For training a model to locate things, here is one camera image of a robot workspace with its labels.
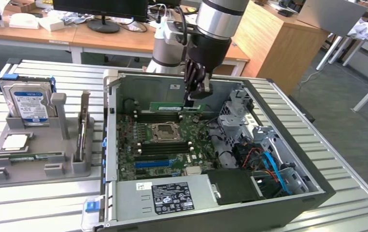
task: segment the hard drive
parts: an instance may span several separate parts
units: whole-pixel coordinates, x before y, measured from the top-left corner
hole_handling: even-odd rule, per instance
[[[54,78],[2,77],[0,88],[10,117],[21,117],[26,126],[42,126],[49,124],[50,117],[57,117],[50,102]]]

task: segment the monitor stand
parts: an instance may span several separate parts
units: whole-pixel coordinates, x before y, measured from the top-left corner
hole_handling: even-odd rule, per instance
[[[93,19],[88,22],[88,28],[100,33],[114,33],[118,31],[120,26],[105,20],[105,16],[101,16],[101,20]]]

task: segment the robotic arm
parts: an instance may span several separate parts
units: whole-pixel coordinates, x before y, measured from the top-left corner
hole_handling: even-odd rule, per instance
[[[154,34],[153,58],[148,72],[176,73],[185,60],[184,106],[213,94],[209,83],[213,70],[221,65],[249,0],[202,0],[196,25],[164,19]],[[182,59],[184,46],[186,56]]]
[[[213,94],[209,83],[213,70],[221,65],[249,0],[202,0],[185,60],[184,105]]]

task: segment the green motherboard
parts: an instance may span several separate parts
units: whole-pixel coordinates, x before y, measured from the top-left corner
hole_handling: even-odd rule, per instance
[[[210,137],[208,136],[209,127],[204,127],[206,120],[202,120],[201,114],[196,112],[182,112],[180,122],[166,123],[138,123],[132,115],[118,115],[117,117],[117,133],[118,133],[118,176],[120,181],[137,179],[150,179],[186,175],[190,167],[198,166],[196,170],[210,170],[220,167],[218,159],[214,155]],[[188,143],[190,151],[188,153],[165,154],[169,166],[137,168],[136,158],[140,157],[140,145],[162,144],[154,136],[156,126],[174,127],[174,137],[172,142]]]

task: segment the laptop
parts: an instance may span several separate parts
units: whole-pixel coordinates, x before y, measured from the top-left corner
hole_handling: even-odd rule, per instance
[[[366,9],[346,0],[306,0],[297,19],[345,37]]]

